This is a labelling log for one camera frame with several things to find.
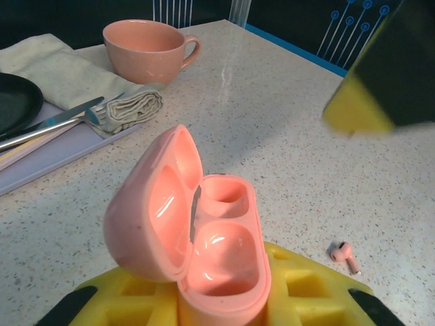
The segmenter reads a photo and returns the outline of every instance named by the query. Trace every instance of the cloth napkin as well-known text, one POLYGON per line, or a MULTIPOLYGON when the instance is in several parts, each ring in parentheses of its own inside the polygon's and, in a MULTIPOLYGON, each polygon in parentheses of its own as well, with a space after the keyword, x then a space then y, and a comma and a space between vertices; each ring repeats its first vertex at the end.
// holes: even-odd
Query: cloth napkin
POLYGON ((60 39, 45 34, 0 50, 0 71, 27 78, 45 100, 68 110, 98 96, 109 101, 104 115, 92 126, 103 138, 151 119, 162 107, 162 97, 148 86, 131 83, 95 66, 60 39))

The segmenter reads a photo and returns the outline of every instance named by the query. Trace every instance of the wireless earbud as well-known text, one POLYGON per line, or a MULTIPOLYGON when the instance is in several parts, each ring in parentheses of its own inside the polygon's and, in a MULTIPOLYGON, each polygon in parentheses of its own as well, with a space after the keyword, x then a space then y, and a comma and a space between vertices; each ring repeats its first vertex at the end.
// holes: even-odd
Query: wireless earbud
POLYGON ((346 260, 354 274, 360 273, 360 267, 352 254, 352 247, 348 242, 340 242, 338 247, 331 251, 331 258, 335 262, 346 260))

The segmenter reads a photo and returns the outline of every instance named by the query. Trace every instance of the speckled countertop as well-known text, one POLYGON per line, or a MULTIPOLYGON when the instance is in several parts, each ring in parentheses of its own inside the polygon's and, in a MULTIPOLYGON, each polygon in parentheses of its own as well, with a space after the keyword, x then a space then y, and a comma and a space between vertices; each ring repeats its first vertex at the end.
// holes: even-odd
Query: speckled countertop
MULTIPOLYGON (((348 274, 333 240, 407 325, 435 325, 435 128, 342 139, 320 116, 341 78, 229 22, 194 26, 200 59, 162 92, 133 134, 0 197, 0 325, 31 325, 66 293, 115 266, 107 202, 158 134, 190 129, 206 173, 256 187, 265 240, 348 274)), ((102 46, 80 50, 103 67, 102 46)))

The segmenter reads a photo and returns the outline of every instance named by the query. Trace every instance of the folded napkin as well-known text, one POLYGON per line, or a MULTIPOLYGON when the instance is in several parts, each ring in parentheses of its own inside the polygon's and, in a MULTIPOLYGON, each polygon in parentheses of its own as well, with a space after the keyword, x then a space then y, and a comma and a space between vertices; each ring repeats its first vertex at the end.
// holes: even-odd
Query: folded napkin
POLYGON ((41 88, 45 100, 68 110, 98 96, 106 104, 93 126, 102 137, 148 121, 162 107, 162 97, 149 87, 126 81, 95 66, 51 34, 25 39, 0 50, 0 71, 27 78, 41 88))

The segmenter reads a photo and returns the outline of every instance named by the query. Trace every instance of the black plate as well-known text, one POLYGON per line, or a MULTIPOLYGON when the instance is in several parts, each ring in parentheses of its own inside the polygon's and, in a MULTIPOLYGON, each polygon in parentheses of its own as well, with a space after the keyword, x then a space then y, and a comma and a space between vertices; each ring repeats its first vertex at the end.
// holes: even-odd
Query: black plate
POLYGON ((26 128, 41 111, 44 97, 25 78, 0 73, 0 138, 26 128))

